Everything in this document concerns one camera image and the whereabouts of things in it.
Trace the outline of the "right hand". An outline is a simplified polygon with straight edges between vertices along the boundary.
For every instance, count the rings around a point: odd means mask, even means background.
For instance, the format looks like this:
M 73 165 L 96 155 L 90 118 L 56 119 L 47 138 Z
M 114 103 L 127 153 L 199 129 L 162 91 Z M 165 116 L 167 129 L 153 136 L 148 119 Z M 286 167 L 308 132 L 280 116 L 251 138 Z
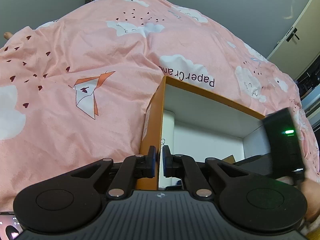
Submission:
M 319 229 L 319 184 L 306 178 L 301 183 L 300 190 L 307 200 L 308 208 L 299 231 L 307 235 Z

